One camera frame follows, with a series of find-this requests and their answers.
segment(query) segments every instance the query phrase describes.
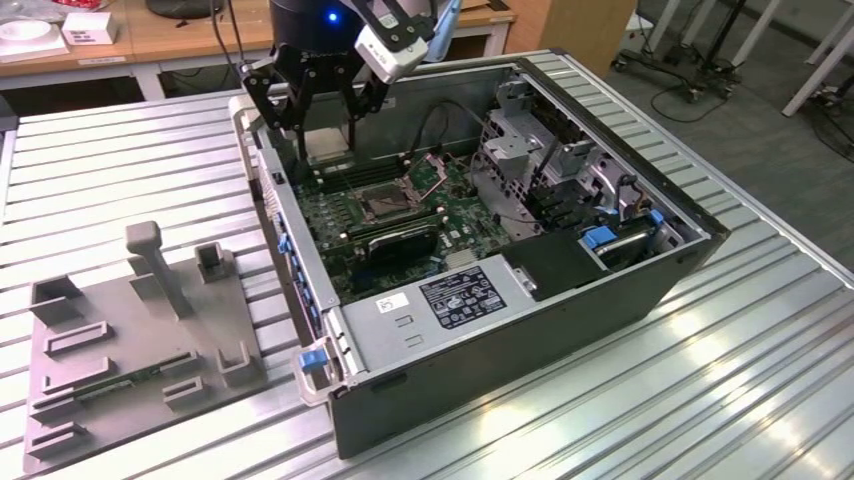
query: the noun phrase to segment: warning label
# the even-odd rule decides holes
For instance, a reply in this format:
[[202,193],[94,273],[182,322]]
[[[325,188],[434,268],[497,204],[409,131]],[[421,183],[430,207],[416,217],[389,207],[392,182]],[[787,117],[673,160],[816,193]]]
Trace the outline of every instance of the warning label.
[[480,267],[469,268],[420,288],[438,323],[446,329],[466,324],[506,306]]

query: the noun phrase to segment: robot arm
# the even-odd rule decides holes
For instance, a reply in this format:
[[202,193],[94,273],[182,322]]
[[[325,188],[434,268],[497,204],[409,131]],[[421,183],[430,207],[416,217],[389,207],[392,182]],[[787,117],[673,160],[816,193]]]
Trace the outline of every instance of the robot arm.
[[[313,95],[341,93],[353,148],[354,122],[378,111],[388,85],[412,71],[428,53],[433,61],[444,56],[446,45],[430,52],[428,42],[438,27],[456,26],[460,3],[461,0],[269,0],[273,55],[241,66],[241,82],[266,125],[296,133],[301,158],[302,123]],[[438,35],[449,37],[450,33],[440,31]],[[372,73],[356,93],[353,79],[365,64]],[[277,104],[268,97],[274,79],[288,83],[286,99]]]

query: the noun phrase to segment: circuit board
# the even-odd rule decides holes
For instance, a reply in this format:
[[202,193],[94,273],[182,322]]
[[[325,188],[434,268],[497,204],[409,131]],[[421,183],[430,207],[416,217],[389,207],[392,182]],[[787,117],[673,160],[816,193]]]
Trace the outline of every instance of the circuit board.
[[[424,157],[398,177],[369,185],[352,187],[344,179],[348,187],[334,193],[310,182],[298,187],[300,210],[342,303],[481,259],[510,242],[472,189],[469,159],[437,161]],[[368,250],[400,232],[434,234],[437,241],[409,243],[390,250],[382,266],[365,267]]]

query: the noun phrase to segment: metal slotted table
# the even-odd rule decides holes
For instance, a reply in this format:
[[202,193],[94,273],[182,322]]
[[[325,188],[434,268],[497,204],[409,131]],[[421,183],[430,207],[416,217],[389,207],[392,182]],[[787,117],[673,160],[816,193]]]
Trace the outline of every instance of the metal slotted table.
[[22,120],[0,165],[0,477],[17,478],[27,382],[27,282],[129,274],[133,220],[168,261],[236,252],[272,379],[260,394],[49,478],[845,478],[854,473],[851,274],[565,56],[532,62],[732,236],[639,323],[341,461],[302,406],[297,345],[230,131],[234,92]]

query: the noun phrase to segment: white sticker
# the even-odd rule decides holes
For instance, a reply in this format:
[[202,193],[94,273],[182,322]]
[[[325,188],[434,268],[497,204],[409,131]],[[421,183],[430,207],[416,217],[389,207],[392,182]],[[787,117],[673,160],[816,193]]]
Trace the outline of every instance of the white sticker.
[[128,59],[125,57],[101,57],[101,58],[87,58],[85,60],[77,60],[78,65],[102,65],[105,63],[121,63],[126,62]]
[[380,298],[376,301],[376,308],[378,308],[378,313],[388,313],[400,307],[405,307],[408,304],[409,301],[405,298],[405,294],[400,292],[394,293],[390,297]]
[[397,26],[397,19],[390,13],[386,13],[381,17],[378,17],[378,23],[385,28],[394,28]]

